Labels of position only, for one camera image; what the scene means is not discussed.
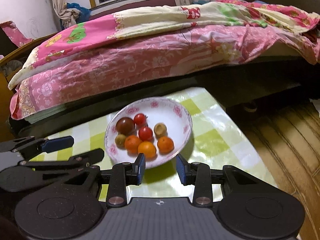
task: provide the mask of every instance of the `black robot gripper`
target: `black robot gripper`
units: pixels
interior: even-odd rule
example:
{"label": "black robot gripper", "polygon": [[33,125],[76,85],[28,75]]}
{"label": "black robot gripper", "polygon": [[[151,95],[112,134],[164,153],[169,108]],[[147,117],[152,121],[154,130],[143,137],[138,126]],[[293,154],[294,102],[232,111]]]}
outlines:
{"label": "black robot gripper", "polygon": [[[294,240],[303,224],[297,199],[231,165],[213,170],[178,154],[181,183],[194,185],[191,202],[133,197],[128,203],[126,186],[142,183],[143,154],[103,171],[94,165],[102,161],[102,149],[67,161],[29,161],[43,148],[51,152],[72,144],[70,137],[0,143],[0,215],[28,239]],[[107,197],[99,202],[105,184]],[[221,185],[219,202],[213,202],[212,184]]]}

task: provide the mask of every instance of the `orange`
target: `orange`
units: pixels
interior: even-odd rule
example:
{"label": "orange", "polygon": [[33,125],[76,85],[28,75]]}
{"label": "orange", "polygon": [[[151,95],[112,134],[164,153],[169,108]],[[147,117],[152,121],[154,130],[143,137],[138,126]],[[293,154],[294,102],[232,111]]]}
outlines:
{"label": "orange", "polygon": [[138,153],[144,153],[146,159],[152,159],[156,156],[157,149],[151,142],[145,141],[140,143]]}
{"label": "orange", "polygon": [[142,141],[135,135],[128,136],[124,141],[124,148],[130,153],[138,153],[138,146]]}
{"label": "orange", "polygon": [[162,136],[159,138],[157,146],[161,153],[167,154],[174,149],[174,144],[172,139],[167,136]]}

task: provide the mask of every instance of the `green checkered tablecloth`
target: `green checkered tablecloth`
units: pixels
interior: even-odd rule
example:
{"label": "green checkered tablecloth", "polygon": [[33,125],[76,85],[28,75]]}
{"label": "green checkered tablecloth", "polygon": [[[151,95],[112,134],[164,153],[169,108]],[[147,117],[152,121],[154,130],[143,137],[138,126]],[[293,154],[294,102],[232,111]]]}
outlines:
{"label": "green checkered tablecloth", "polygon": [[[268,169],[248,139],[223,111],[217,101],[204,88],[189,88],[168,95],[167,98],[181,103],[192,116],[192,135],[182,155],[189,162],[207,163],[212,169],[222,169],[225,164],[236,166],[248,173],[276,186]],[[104,135],[108,123],[116,113],[108,114],[90,122],[49,136],[49,139],[72,135],[75,144],[72,148],[50,154],[41,154],[34,161],[67,160],[70,156],[104,147]],[[101,163],[102,170],[111,169],[107,155]],[[100,199],[105,201],[108,186],[104,185]],[[128,186],[128,199],[131,197],[176,197],[192,198],[194,186],[183,186],[175,169],[175,159],[145,171],[140,186]],[[220,185],[212,185],[213,199],[222,198]]]}

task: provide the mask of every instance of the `pink blanket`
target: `pink blanket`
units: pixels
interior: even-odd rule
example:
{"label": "pink blanket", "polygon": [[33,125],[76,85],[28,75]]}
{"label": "pink blanket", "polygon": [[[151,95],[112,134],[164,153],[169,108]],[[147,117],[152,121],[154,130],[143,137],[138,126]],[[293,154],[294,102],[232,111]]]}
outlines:
{"label": "pink blanket", "polygon": [[196,26],[80,52],[71,62],[35,74],[17,86],[12,118],[143,81],[246,63],[275,42],[295,48],[312,64],[318,61],[319,40],[274,26]]}

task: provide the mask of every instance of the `white bowl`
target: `white bowl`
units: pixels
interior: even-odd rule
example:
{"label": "white bowl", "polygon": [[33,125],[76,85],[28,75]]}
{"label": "white bowl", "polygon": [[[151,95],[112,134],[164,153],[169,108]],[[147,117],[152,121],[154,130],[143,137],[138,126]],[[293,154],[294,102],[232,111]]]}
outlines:
{"label": "white bowl", "polygon": [[[136,158],[135,155],[128,155],[125,149],[118,148],[115,144],[115,138],[118,135],[116,131],[116,123],[118,120],[122,117],[130,117],[133,119],[138,113],[143,113],[148,117],[147,124],[152,131],[157,123],[164,123],[167,126],[167,136],[174,142],[174,150],[172,152],[165,155],[161,154],[157,147],[156,136],[153,133],[154,140],[151,142],[153,142],[157,149],[157,157],[146,162],[146,169],[154,168],[168,162],[175,157],[189,141],[192,131],[192,120],[189,112],[181,104],[163,97],[144,98],[120,110],[107,127],[104,144],[106,153],[114,164],[122,162],[133,163]],[[136,126],[132,134],[137,135],[138,130],[139,127]]]}

